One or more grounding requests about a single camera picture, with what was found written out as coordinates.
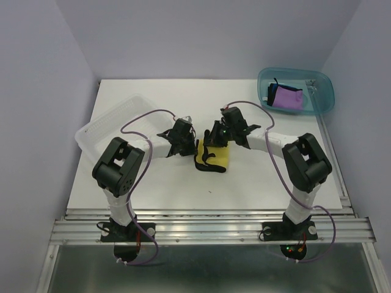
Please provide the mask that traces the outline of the yellow towel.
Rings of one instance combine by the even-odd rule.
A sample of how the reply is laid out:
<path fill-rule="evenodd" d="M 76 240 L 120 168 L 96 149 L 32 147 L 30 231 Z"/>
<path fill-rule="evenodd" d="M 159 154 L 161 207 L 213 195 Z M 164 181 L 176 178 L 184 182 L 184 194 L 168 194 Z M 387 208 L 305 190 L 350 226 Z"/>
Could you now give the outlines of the yellow towel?
<path fill-rule="evenodd" d="M 230 148 L 229 146 L 222 148 L 205 146 L 203 143 L 209 136 L 210 131 L 206 129 L 203 139 L 196 140 L 195 168 L 201 172 L 225 173 L 228 169 Z"/>

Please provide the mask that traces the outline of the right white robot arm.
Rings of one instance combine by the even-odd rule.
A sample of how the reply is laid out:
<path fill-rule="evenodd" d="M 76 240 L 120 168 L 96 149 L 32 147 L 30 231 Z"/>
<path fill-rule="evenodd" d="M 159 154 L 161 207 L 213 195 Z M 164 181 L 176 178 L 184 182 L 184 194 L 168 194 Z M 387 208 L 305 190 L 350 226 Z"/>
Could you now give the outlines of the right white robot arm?
<path fill-rule="evenodd" d="M 262 225 L 263 241 L 295 241 L 306 236 L 318 238 L 311 211 L 316 193 L 332 172 L 332 166 L 317 139 L 310 133 L 289 136 L 271 132 L 260 125 L 248 125 L 237 107 L 221 110 L 211 130 L 204 132 L 204 149 L 225 148 L 229 142 L 249 150 L 264 151 L 271 159 L 284 160 L 292 187 L 283 186 L 291 197 L 279 222 Z"/>

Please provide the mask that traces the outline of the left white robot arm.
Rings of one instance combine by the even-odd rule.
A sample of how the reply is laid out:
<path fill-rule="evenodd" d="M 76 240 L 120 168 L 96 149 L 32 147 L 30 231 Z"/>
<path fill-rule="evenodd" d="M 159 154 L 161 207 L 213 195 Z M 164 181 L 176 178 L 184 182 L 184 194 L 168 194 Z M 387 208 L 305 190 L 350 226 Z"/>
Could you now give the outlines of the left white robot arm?
<path fill-rule="evenodd" d="M 131 207 L 131 194 L 146 174 L 153 159 L 195 154 L 195 133 L 189 116 L 175 120 L 172 128 L 152 138 L 136 131 L 121 133 L 139 136 L 127 142 L 113 138 L 92 170 L 92 177 L 103 189 L 111 216 L 99 224 L 103 236 L 118 236 L 128 241 L 135 236 L 136 214 Z"/>

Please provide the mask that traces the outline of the purple and grey towel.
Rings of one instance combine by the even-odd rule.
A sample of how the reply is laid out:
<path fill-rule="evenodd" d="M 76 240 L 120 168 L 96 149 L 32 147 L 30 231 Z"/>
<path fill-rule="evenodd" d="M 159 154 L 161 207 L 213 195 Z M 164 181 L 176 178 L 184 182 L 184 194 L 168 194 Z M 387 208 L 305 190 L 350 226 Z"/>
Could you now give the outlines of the purple and grey towel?
<path fill-rule="evenodd" d="M 281 104 L 277 108 L 303 110 L 303 90 L 280 85 Z"/>

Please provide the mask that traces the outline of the blue and black towel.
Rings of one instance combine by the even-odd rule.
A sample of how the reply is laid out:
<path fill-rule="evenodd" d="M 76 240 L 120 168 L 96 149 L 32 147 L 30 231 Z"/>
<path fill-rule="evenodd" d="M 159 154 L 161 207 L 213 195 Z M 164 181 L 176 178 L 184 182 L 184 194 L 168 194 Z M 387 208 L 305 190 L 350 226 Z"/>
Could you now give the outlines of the blue and black towel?
<path fill-rule="evenodd" d="M 268 85 L 267 105 L 271 107 L 279 107 L 281 104 L 281 93 L 278 80 L 274 78 L 274 83 Z"/>

